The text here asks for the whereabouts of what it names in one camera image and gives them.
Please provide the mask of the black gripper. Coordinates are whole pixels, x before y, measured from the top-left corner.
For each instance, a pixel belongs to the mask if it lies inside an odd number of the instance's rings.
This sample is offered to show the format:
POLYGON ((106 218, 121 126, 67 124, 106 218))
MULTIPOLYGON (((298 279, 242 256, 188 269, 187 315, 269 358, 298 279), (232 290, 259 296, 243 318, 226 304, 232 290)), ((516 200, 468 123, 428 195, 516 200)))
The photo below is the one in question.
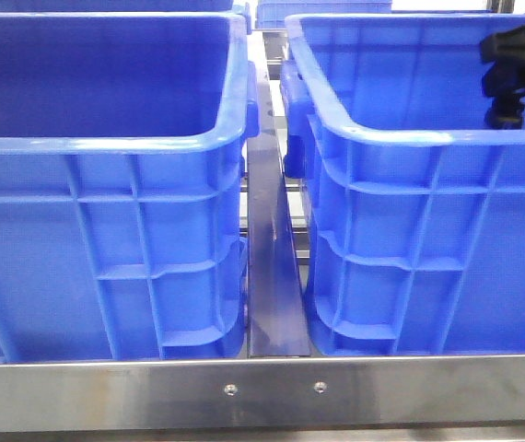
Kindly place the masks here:
POLYGON ((492 65, 482 78, 484 95, 525 97, 525 25, 487 36, 479 49, 481 61, 492 65))

